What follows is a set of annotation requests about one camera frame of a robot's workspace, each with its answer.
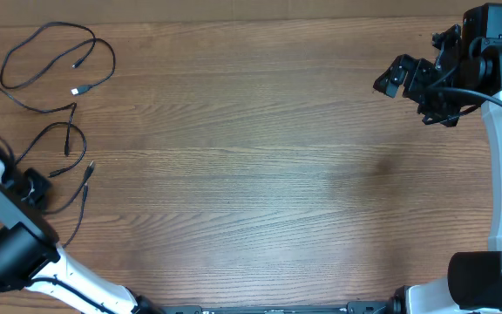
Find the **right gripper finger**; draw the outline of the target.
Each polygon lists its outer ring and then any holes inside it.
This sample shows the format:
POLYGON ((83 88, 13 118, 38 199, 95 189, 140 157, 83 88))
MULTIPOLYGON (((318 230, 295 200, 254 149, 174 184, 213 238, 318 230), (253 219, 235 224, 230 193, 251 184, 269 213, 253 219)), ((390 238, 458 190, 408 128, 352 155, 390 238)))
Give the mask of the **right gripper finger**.
POLYGON ((409 98, 414 92, 422 91, 432 82, 432 63, 424 58, 415 59, 407 72, 402 96, 409 98))
POLYGON ((398 88, 404 84, 407 74, 414 69, 414 58, 403 54, 397 56, 390 67, 379 76, 373 88, 391 98, 395 98, 398 88))

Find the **black USB-C cable long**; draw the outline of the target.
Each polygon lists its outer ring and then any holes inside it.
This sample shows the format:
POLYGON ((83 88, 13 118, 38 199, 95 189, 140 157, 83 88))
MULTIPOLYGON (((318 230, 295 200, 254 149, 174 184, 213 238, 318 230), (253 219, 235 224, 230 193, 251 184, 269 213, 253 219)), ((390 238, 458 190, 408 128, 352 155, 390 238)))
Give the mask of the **black USB-C cable long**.
POLYGON ((88 193, 89 193, 89 184, 88 181, 91 178, 93 172, 95 170, 95 163, 94 161, 91 161, 89 165, 86 167, 84 175, 83 175, 83 180, 81 181, 81 184, 77 188, 77 190, 73 193, 71 198, 61 207, 56 208, 56 209, 46 209, 43 210, 42 213, 44 215, 56 215, 67 209, 72 205, 72 203, 78 198, 79 195, 81 196, 81 203, 80 203, 80 209, 79 209, 79 214, 78 214, 78 222, 75 225, 74 230, 72 231, 71 235, 69 238, 61 244, 61 246, 65 249, 67 248, 71 242, 74 240, 75 236, 77 235, 78 231, 80 230, 82 221, 84 219, 85 215, 85 204, 88 198, 88 193))

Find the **black USB-C cable short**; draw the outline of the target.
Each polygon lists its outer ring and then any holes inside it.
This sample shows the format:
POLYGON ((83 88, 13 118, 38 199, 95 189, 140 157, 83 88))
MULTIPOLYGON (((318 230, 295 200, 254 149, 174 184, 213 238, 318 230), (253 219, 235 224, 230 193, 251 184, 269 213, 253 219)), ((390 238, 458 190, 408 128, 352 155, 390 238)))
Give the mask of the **black USB-C cable short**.
POLYGON ((27 106, 23 102, 19 101, 16 99, 13 95, 11 95, 9 92, 6 92, 2 87, 0 87, 0 93, 5 95, 7 98, 9 98, 13 103, 16 105, 22 107, 23 109, 27 111, 31 111, 34 113, 39 113, 39 114, 51 114, 51 113, 58 113, 62 111, 69 111, 69 119, 66 121, 57 121, 50 123, 48 126, 46 126, 25 148, 25 150, 18 156, 18 157, 12 157, 11 160, 13 162, 13 165, 16 166, 18 165, 22 159, 30 152, 30 150, 53 128, 56 128, 58 126, 63 126, 65 128, 65 137, 64 137, 64 156, 67 157, 71 153, 71 132, 75 131, 78 133, 82 140, 82 151, 79 153, 78 158, 69 166, 67 167, 62 167, 60 169, 54 170, 49 172, 48 177, 49 178, 54 178, 57 177, 61 174, 64 174, 66 172, 71 171, 73 168, 75 168, 85 157, 87 149, 88 149, 88 142, 85 137, 85 134, 83 131, 76 126, 73 123, 74 115, 77 111, 78 104, 76 102, 71 102, 70 104, 66 106, 60 106, 52 109, 40 109, 32 106, 27 106))

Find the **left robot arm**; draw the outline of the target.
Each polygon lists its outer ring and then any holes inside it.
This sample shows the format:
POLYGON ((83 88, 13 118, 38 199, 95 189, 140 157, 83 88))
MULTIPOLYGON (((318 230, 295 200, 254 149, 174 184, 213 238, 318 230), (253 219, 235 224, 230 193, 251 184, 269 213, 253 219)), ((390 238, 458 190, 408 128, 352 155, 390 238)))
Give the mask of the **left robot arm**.
POLYGON ((43 218, 51 183, 38 171, 17 169, 0 144, 0 293, 29 290, 83 313, 158 313, 149 299, 110 283, 75 261, 43 218))

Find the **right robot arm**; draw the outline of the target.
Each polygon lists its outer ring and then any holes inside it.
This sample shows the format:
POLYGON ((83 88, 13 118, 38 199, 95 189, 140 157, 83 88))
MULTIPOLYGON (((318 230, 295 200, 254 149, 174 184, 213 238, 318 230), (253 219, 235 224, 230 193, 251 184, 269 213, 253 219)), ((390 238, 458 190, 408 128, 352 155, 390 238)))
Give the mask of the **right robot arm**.
POLYGON ((502 3, 468 10, 436 33, 434 62, 396 57, 374 88, 417 104, 427 125, 455 126, 480 112, 492 162, 492 223, 484 251, 452 256, 444 278, 398 289, 377 313, 502 313, 502 3))

